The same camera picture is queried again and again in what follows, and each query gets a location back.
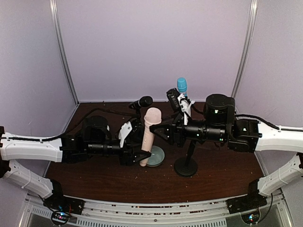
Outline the blue toy microphone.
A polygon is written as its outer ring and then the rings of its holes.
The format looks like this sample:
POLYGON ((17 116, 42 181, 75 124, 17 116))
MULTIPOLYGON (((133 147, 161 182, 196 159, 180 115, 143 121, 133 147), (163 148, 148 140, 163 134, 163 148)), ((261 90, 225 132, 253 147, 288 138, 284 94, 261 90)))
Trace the blue toy microphone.
POLYGON ((177 89, 179 93, 187 96, 187 81, 184 77, 177 79, 177 89))

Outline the black microphone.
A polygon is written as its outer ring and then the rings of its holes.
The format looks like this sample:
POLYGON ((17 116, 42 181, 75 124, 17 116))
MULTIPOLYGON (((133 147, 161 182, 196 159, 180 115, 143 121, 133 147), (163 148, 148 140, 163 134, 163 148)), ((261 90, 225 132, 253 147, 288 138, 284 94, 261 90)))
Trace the black microphone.
POLYGON ((153 103, 153 98, 151 96, 143 96, 139 100, 131 102, 128 107, 130 109, 140 109, 142 107, 148 107, 153 103))

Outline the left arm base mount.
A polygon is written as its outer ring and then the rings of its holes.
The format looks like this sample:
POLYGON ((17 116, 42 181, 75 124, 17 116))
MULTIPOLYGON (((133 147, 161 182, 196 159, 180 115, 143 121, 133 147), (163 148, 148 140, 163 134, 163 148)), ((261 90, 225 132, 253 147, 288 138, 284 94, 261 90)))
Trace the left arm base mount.
POLYGON ((47 198, 40 197, 43 205, 51 211, 50 220, 55 226, 63 226, 75 219, 75 215, 81 215, 85 201, 71 197, 47 198))

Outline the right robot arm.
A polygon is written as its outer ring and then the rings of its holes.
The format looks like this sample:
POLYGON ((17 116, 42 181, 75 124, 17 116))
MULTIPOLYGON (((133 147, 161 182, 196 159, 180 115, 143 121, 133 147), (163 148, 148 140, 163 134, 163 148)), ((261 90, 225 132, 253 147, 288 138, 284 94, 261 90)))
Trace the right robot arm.
POLYGON ((251 194, 267 197, 273 191, 303 175, 303 130, 284 128, 264 119, 235 113, 235 100, 223 94, 206 98, 203 119, 191 119, 187 123, 175 118, 171 123, 154 123, 150 131, 169 144, 183 146, 186 140, 194 142, 218 142, 238 152, 292 151, 295 155, 282 167, 249 185, 251 194))

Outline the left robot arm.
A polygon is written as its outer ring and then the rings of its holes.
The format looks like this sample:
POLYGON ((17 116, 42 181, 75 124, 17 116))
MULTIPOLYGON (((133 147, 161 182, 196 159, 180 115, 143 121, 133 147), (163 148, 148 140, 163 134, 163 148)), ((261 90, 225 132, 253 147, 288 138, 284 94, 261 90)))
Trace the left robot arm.
POLYGON ((118 138, 113 139, 108 121, 103 116, 87 117, 75 135, 62 134, 53 138, 20 137, 0 128, 0 176, 10 179, 23 189, 38 194, 44 201, 63 203, 61 184, 43 178, 21 166, 17 160, 47 160, 74 164, 93 156, 117 156, 123 166, 131 166, 151 156, 133 144, 130 135, 141 131, 140 121, 128 121, 122 125, 118 138))

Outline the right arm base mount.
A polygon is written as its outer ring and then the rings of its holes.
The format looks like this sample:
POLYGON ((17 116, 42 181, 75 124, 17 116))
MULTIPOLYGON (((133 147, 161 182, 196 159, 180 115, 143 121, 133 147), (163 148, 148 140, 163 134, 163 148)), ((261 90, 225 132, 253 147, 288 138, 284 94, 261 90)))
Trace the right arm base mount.
POLYGON ((267 205, 267 198, 259 194, 247 194, 226 201, 229 214, 240 213, 245 224, 255 225, 261 221, 260 207, 267 205))

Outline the black microphone stand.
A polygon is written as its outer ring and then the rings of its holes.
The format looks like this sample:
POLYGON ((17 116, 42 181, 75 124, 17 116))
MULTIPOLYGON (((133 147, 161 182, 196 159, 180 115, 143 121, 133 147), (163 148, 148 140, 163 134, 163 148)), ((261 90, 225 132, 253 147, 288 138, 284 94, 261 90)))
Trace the black microphone stand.
POLYGON ((189 144, 186 157, 178 158, 174 163, 175 172, 181 177, 192 177, 198 169, 197 162, 192 158, 196 148, 196 141, 189 144))
POLYGON ((141 120, 141 108, 136 108, 135 109, 135 115, 136 115, 136 119, 141 120))

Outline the pink toy microphone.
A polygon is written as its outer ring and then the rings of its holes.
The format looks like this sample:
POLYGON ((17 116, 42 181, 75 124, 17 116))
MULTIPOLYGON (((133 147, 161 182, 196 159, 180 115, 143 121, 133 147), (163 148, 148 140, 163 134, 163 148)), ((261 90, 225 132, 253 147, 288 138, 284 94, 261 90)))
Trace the pink toy microphone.
POLYGON ((144 135, 142 142, 142 151, 147 151, 149 155, 152 154, 152 146, 154 142, 154 134, 150 131, 150 126, 160 124, 161 119, 161 110, 155 107, 151 107, 147 110, 144 116, 144 135))

